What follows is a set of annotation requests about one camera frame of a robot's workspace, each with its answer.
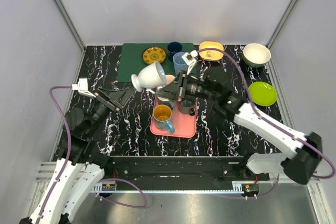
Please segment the pink and white mug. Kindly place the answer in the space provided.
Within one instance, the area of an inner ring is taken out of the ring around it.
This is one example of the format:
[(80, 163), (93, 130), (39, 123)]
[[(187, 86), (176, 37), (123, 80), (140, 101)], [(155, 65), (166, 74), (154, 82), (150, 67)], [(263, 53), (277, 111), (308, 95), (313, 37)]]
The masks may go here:
[(166, 75), (166, 84), (170, 84), (172, 81), (175, 80), (175, 76), (171, 74)]

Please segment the white grey mug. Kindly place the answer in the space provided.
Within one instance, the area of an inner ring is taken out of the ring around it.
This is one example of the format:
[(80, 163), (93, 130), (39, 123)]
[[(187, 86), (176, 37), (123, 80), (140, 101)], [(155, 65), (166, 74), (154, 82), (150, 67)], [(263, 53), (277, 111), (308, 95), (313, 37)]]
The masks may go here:
[(157, 102), (159, 105), (167, 105), (171, 110), (175, 109), (175, 103), (170, 99), (157, 97)]

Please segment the dark grey mug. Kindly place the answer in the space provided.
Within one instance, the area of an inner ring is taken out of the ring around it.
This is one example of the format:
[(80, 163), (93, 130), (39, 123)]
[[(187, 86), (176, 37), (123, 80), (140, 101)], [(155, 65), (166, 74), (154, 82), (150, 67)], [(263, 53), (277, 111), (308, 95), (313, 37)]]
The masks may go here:
[(196, 114), (195, 104), (196, 100), (184, 99), (177, 104), (177, 107), (182, 114), (194, 116)]

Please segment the light blue glazed mug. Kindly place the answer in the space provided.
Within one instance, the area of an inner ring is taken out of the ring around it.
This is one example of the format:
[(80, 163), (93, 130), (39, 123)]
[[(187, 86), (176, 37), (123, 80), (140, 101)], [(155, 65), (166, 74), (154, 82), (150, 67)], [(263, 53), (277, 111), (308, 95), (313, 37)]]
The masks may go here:
[(175, 132), (175, 127), (171, 121), (172, 110), (169, 106), (161, 104), (154, 108), (153, 118), (156, 127), (161, 131)]

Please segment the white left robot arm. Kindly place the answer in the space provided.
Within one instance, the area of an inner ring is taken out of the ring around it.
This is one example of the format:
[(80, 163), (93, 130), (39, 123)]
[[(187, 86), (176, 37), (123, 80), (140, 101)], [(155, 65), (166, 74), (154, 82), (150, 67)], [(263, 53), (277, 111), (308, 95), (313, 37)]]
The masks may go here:
[(93, 135), (107, 116), (121, 111), (135, 93), (135, 88), (98, 88), (91, 94), (91, 111), (74, 107), (61, 114), (66, 135), (56, 152), (54, 173), (40, 203), (21, 223), (72, 223), (94, 185), (113, 175), (112, 159), (92, 152)]

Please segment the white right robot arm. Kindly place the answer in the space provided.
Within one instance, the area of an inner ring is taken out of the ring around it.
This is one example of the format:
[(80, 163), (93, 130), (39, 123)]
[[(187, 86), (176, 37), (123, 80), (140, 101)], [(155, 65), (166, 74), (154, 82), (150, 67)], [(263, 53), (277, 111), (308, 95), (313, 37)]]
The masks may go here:
[(315, 132), (304, 134), (269, 117), (232, 89), (218, 67), (208, 69), (203, 80), (180, 72), (171, 83), (164, 71), (157, 72), (156, 94), (182, 101), (203, 98), (213, 102), (213, 110), (221, 117), (241, 125), (280, 150), (280, 153), (251, 154), (238, 167), (239, 176), (250, 180), (260, 173), (284, 173), (298, 184), (308, 183), (322, 160), (322, 138)]

